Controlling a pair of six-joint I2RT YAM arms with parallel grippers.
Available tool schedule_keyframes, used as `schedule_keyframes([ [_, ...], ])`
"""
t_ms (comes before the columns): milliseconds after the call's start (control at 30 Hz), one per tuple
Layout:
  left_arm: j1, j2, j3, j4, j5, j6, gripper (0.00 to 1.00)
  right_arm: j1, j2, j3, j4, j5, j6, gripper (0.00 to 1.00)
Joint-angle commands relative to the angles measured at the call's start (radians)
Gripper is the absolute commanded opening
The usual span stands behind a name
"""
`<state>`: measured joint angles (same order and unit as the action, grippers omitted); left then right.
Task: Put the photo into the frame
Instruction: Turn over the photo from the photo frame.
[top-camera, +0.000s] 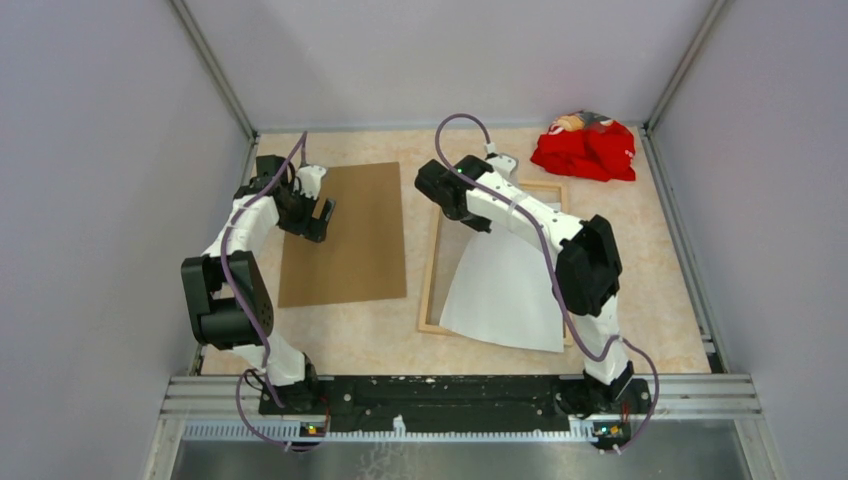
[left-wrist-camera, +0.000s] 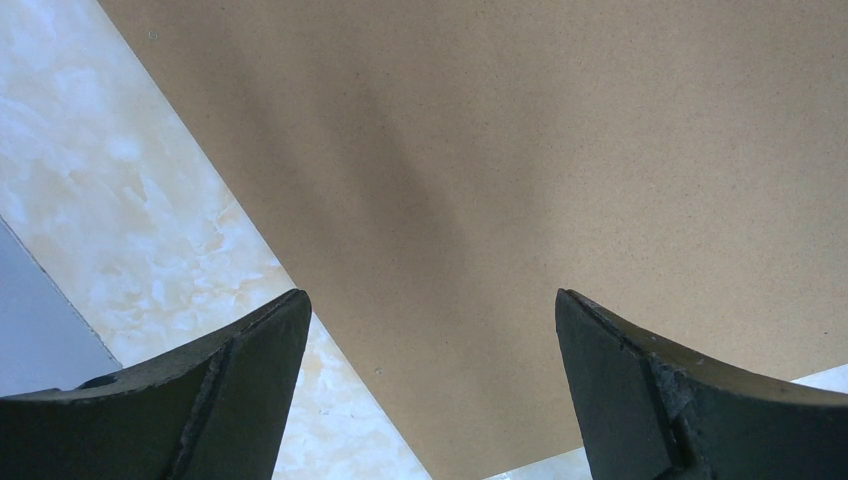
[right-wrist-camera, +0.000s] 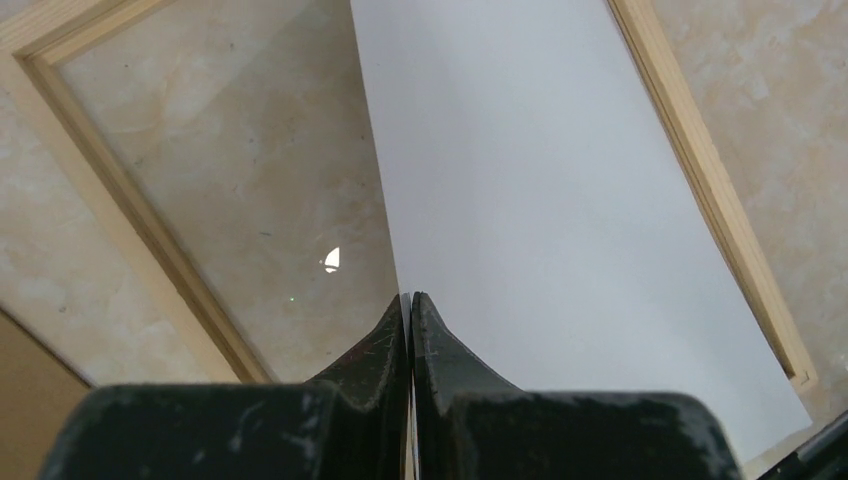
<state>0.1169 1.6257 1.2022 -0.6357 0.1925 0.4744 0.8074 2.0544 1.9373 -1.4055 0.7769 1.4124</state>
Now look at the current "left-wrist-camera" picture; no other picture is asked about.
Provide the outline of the printed street photo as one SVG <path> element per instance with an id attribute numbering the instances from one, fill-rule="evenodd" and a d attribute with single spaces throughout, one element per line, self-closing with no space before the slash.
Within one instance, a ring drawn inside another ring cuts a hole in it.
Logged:
<path id="1" fill-rule="evenodd" d="M 847 392 L 847 365 L 807 375 L 793 383 L 835 392 Z M 583 447 L 549 457 L 522 467 L 491 476 L 491 479 L 591 479 L 589 463 Z"/>

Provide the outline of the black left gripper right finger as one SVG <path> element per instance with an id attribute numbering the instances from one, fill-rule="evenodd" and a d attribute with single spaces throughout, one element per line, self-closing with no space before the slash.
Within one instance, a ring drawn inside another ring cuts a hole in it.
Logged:
<path id="1" fill-rule="evenodd" d="M 559 290 L 556 332 L 596 479 L 843 479 L 847 397 L 756 374 Z"/>

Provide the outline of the brown backing board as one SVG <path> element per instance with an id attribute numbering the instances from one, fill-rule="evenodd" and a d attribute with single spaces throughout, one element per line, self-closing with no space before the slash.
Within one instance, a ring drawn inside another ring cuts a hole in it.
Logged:
<path id="1" fill-rule="evenodd" d="M 435 479 L 577 448 L 574 289 L 847 361 L 843 1 L 106 1 Z"/>

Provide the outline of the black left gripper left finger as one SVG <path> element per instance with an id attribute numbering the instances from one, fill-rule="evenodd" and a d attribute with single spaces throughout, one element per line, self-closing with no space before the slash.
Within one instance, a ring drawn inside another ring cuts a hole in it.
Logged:
<path id="1" fill-rule="evenodd" d="M 243 318 L 72 390 L 1 400 L 5 479 L 268 479 L 312 305 L 290 290 Z"/>

